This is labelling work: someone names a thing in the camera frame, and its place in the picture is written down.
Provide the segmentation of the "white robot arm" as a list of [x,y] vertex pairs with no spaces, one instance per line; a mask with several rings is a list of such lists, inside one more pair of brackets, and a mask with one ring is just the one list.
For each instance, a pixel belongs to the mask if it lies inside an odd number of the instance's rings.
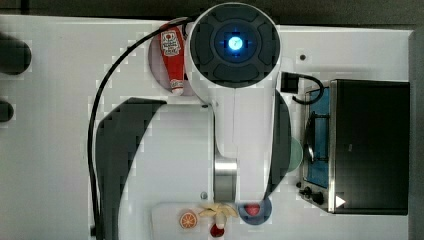
[[100,240],[175,240],[165,219],[202,203],[260,202],[287,172],[274,22],[248,4],[219,4],[194,21],[181,49],[192,98],[131,97],[98,126]]

